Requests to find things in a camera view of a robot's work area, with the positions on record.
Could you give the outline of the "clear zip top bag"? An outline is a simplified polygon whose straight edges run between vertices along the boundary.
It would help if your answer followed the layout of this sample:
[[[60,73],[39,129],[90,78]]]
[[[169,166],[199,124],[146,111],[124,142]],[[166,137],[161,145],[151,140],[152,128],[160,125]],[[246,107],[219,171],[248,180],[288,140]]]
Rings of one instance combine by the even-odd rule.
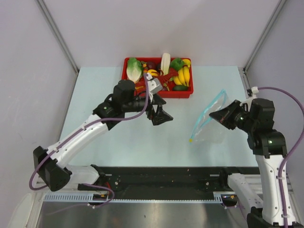
[[[204,108],[197,118],[189,143],[191,145],[221,144],[226,137],[226,129],[209,115],[219,111],[230,104],[230,99],[225,89],[222,89]]]

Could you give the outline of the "green white toy cabbage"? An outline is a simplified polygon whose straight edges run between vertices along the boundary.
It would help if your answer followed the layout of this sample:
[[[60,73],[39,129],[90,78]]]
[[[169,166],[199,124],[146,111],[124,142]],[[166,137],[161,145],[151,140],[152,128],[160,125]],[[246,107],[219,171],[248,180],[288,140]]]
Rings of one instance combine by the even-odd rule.
[[[131,57],[127,61],[127,69],[126,74],[127,78],[134,83],[137,83],[143,74],[143,68],[142,63],[138,59]]]

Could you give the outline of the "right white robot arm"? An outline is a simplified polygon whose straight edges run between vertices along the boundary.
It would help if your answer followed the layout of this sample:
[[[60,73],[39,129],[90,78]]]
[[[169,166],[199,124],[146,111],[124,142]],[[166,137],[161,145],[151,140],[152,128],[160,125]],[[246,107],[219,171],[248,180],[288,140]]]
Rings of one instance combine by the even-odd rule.
[[[241,173],[219,178],[223,190],[233,190],[247,216],[250,228],[301,228],[293,213],[288,195],[285,166],[287,146],[282,133],[275,130],[274,103],[263,98],[252,100],[249,108],[235,100],[227,107],[210,113],[210,117],[227,129],[247,133],[247,143],[258,164],[262,194],[250,187]]]

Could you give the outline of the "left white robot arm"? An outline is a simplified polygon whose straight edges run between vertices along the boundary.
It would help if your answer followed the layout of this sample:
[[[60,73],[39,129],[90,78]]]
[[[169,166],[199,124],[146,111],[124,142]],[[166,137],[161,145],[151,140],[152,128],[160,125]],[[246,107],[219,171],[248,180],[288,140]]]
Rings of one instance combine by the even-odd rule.
[[[106,177],[96,165],[70,166],[69,162],[96,137],[109,132],[118,123],[146,114],[154,126],[172,121],[173,117],[163,110],[166,103],[157,93],[162,85],[157,78],[145,80],[145,91],[135,94],[135,83],[121,80],[113,92],[99,104],[88,119],[63,140],[44,149],[39,146],[33,151],[35,170],[30,177],[38,175],[51,191],[58,191],[67,184],[77,184],[79,190],[90,188],[99,190]]]

